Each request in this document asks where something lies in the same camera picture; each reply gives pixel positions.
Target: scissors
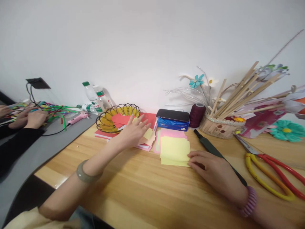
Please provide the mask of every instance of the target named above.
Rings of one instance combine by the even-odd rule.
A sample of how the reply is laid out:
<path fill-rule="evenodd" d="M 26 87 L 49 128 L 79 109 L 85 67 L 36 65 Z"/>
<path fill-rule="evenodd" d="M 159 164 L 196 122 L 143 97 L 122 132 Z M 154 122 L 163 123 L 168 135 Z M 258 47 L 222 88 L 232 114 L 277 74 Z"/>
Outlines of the scissors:
<path fill-rule="evenodd" d="M 283 174 L 283 172 L 276 166 L 279 165 L 282 168 L 286 169 L 288 172 L 290 172 L 293 176 L 295 176 L 298 180 L 300 180 L 303 185 L 305 185 L 305 178 L 301 176 L 299 173 L 294 171 L 289 166 L 285 165 L 284 163 L 276 160 L 275 158 L 267 155 L 267 154 L 260 154 L 256 150 L 254 150 L 245 140 L 243 140 L 240 136 L 235 135 L 237 140 L 245 147 L 246 151 L 246 166 L 250 172 L 250 174 L 254 177 L 254 179 L 260 183 L 265 189 L 267 189 L 269 192 L 274 194 L 275 196 L 286 200 L 286 201 L 293 201 L 295 199 L 295 195 L 303 200 L 305 200 L 305 195 L 301 193 L 299 190 L 297 190 L 287 179 L 287 177 Z M 278 178 L 274 177 L 268 170 L 266 170 L 261 163 L 256 159 L 255 156 L 258 156 L 259 158 L 263 159 L 268 165 L 270 165 L 275 172 L 279 175 L 281 180 L 284 182 L 281 182 Z M 256 173 L 254 172 L 251 161 L 263 172 L 265 173 L 270 179 L 272 179 L 278 186 L 281 187 L 281 189 L 286 193 L 286 195 L 283 195 L 277 191 L 275 191 L 273 188 L 271 188 L 269 185 L 267 185 L 262 179 L 260 179 Z"/>

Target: hand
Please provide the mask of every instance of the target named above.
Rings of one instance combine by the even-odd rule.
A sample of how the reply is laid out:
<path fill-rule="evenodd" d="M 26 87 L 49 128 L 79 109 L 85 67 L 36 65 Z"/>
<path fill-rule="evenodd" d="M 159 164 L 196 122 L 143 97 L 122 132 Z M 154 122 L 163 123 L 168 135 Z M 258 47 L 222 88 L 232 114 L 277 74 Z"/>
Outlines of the hand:
<path fill-rule="evenodd" d="M 0 118 L 4 118 L 5 116 L 7 116 L 9 113 L 11 113 L 11 109 L 7 106 L 0 106 Z"/>
<path fill-rule="evenodd" d="M 26 123 L 28 122 L 28 114 L 31 110 L 37 109 L 37 107 L 34 108 L 28 108 L 24 111 L 20 112 L 17 116 L 17 119 L 9 124 L 9 128 L 11 129 L 20 129 L 25 127 Z"/>
<path fill-rule="evenodd" d="M 28 114 L 28 123 L 25 128 L 38 129 L 49 118 L 49 114 L 42 110 Z"/>
<path fill-rule="evenodd" d="M 193 151 L 188 165 L 205 179 L 217 192 L 238 208 L 244 208 L 248 201 L 248 189 L 241 183 L 230 164 L 223 158 L 209 152 Z"/>
<path fill-rule="evenodd" d="M 122 132 L 110 140 L 115 142 L 115 144 L 119 145 L 123 149 L 130 148 L 136 146 L 139 143 L 139 140 L 143 137 L 145 132 L 151 126 L 151 123 L 147 124 L 148 120 L 140 123 L 143 119 L 144 115 L 138 118 L 137 121 L 132 123 L 134 115 L 132 114 L 126 127 L 122 130 Z"/>

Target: black phone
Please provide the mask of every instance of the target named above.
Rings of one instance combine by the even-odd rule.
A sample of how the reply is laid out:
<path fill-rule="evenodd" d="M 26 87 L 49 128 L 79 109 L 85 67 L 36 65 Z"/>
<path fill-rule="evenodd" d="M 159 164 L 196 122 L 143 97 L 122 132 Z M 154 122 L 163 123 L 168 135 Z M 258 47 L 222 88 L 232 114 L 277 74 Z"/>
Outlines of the black phone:
<path fill-rule="evenodd" d="M 157 117 L 180 122 L 188 122 L 189 116 L 190 114 L 184 111 L 174 111 L 166 109 L 159 109 L 157 113 Z"/>

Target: power outlet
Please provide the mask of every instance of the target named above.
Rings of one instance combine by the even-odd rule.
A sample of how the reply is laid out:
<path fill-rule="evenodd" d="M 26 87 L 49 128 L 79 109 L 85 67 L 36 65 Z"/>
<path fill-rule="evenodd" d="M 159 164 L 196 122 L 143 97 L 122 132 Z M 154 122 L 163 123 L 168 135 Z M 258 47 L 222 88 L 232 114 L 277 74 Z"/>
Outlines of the power outlet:
<path fill-rule="evenodd" d="M 26 79 L 35 89 L 51 89 L 50 86 L 40 77 Z"/>

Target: person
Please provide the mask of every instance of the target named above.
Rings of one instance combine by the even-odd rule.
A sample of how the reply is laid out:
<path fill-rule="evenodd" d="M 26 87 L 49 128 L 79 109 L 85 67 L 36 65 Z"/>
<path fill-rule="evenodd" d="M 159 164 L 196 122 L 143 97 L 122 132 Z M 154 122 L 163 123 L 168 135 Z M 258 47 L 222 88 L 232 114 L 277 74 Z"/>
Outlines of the person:
<path fill-rule="evenodd" d="M 39 207 L 23 212 L 5 229 L 17 228 L 80 228 L 79 222 L 67 221 L 77 208 L 81 198 L 103 174 L 106 165 L 123 150 L 138 144 L 151 124 L 141 123 L 143 115 L 134 123 L 130 118 L 123 131 L 112 138 L 104 148 L 87 161 L 82 162 L 53 194 Z M 249 199 L 248 188 L 243 186 L 231 166 L 225 160 L 208 152 L 190 152 L 189 165 L 217 192 L 233 205 L 243 209 Z M 251 217 L 264 228 L 295 228 L 274 209 L 258 199 Z"/>
<path fill-rule="evenodd" d="M 49 117 L 48 113 L 41 110 L 30 113 L 33 109 L 37 108 L 26 109 L 18 114 L 14 122 L 0 126 L 0 139 L 17 133 L 0 145 L 0 177 L 7 174 L 12 164 L 44 133 L 39 128 Z M 10 112 L 7 106 L 0 107 L 0 118 Z"/>

